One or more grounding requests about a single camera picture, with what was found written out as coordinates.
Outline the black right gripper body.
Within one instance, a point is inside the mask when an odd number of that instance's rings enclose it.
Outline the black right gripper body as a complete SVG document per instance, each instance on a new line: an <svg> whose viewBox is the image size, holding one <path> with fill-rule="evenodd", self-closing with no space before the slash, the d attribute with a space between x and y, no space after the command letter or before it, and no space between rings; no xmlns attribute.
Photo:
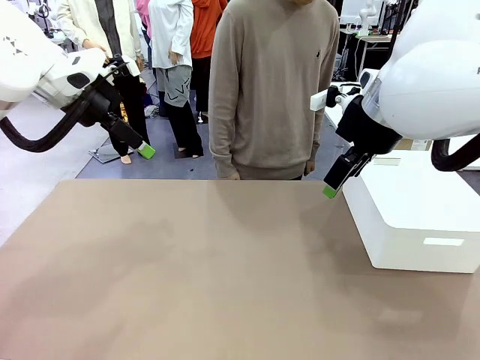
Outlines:
<svg viewBox="0 0 480 360"><path fill-rule="evenodd" d="M401 141L396 131L370 118L362 108L362 95L355 96L343 111L336 134L353 143L361 153L388 154Z"/></svg>

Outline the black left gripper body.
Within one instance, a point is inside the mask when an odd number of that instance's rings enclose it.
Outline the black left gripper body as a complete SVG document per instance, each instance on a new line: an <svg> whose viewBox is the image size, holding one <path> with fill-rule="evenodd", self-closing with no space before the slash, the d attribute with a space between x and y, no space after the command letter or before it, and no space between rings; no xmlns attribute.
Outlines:
<svg viewBox="0 0 480 360"><path fill-rule="evenodd" d="M84 127L91 127L95 123L104 126L113 119L122 119L122 96L114 86L89 87L82 93L81 98L87 103L79 118L79 123Z"/></svg>

